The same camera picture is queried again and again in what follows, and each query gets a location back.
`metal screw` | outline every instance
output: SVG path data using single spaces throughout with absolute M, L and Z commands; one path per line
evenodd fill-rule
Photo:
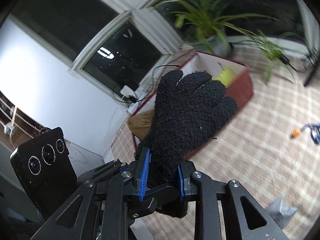
M 92 179 L 89 179 L 84 183 L 86 187 L 92 187 L 93 184 L 94 184 L 94 181 Z
M 131 176 L 131 172 L 130 171 L 124 171 L 121 173 L 121 176 L 124 178 L 128 178 Z
M 237 181 L 237 180 L 235 180 L 235 179 L 230 180 L 230 186 L 231 186 L 231 187 L 239 187 L 239 185 L 240 185 L 240 182 L 239 182 L 239 181 Z
M 201 178 L 202 177 L 202 173 L 200 171 L 194 171 L 191 175 L 194 178 Z

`floor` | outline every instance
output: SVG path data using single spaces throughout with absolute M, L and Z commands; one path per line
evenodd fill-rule
M 303 239 L 320 214 L 320 148 L 305 131 L 291 139 L 291 130 L 320 119 L 320 77 L 304 88 L 283 67 L 276 67 L 264 84 L 267 60 L 255 49 L 236 48 L 234 59 L 249 65 L 254 96 L 230 123 L 202 148 L 192 161 L 211 178 L 239 180 L 263 206 L 279 196 L 299 210 L 284 229 L 291 240 Z M 296 68 L 301 61 L 291 58 Z M 134 147 L 126 126 L 112 147 L 114 157 L 133 160 Z M 154 213 L 145 223 L 155 240 L 193 239 L 195 205 L 174 219 Z

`gray plant pot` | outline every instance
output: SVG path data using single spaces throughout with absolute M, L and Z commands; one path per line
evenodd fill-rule
M 207 41 L 209 42 L 215 55 L 220 56 L 220 57 L 228 57 L 231 54 L 230 43 L 227 43 L 227 45 L 224 44 L 223 40 L 219 36 L 217 36 L 217 35 L 211 36 L 211 37 L 207 38 Z M 191 45 L 192 47 L 194 47 L 198 51 L 210 53 L 210 51 L 208 51 L 205 48 L 205 46 L 203 45 L 203 43 L 200 41 L 190 42 L 188 44 Z

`checkered floor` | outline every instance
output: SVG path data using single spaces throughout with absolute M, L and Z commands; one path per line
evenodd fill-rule
M 234 59 L 249 65 L 254 84 L 251 101 L 230 123 L 202 148 L 192 161 L 211 178 L 239 180 L 263 206 L 279 196 L 297 207 L 284 229 L 289 239 L 303 239 L 320 214 L 320 148 L 309 132 L 290 139 L 290 132 L 320 120 L 320 77 L 304 88 L 283 67 L 275 67 L 270 83 L 264 84 L 265 57 L 255 49 L 237 48 Z M 301 69 L 301 61 L 290 58 Z M 114 157 L 133 160 L 134 146 L 127 126 L 112 147 Z M 195 205 L 183 219 L 154 213 L 145 222 L 157 239 L 193 239 Z

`white wall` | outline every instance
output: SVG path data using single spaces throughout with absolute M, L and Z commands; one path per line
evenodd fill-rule
M 10 19 L 0 29 L 0 91 L 36 122 L 60 126 L 67 140 L 99 155 L 128 116 Z

